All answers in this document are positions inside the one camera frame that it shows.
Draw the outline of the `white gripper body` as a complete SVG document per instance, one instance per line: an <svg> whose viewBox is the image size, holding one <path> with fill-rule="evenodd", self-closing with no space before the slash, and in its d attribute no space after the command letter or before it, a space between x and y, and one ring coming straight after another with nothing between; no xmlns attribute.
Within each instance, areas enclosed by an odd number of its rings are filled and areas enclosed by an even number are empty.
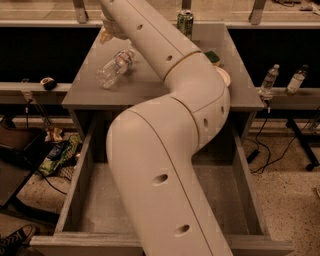
<svg viewBox="0 0 320 256"><path fill-rule="evenodd" d="M123 32L120 25L116 22L116 20L113 17L102 13L101 19L103 22L103 26L109 35L121 40L127 39L127 35Z"/></svg>

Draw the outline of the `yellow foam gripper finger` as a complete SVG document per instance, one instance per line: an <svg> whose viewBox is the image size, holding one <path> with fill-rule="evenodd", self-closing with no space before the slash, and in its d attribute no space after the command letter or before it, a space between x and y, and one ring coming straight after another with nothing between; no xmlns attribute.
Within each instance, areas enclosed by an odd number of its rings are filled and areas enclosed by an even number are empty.
<svg viewBox="0 0 320 256"><path fill-rule="evenodd" d="M110 41L112 38L113 38L112 33L109 32L106 28L103 28L100 33L99 43L104 44L104 43Z"/></svg>

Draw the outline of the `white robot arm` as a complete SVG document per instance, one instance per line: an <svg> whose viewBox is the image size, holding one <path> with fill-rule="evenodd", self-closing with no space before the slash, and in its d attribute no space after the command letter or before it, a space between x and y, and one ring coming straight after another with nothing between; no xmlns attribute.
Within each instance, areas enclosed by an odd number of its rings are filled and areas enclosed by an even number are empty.
<svg viewBox="0 0 320 256"><path fill-rule="evenodd" d="M192 166L222 129L230 94L201 50L146 0L100 0L167 86L168 94L123 111L111 124L107 158L147 256L232 256Z"/></svg>

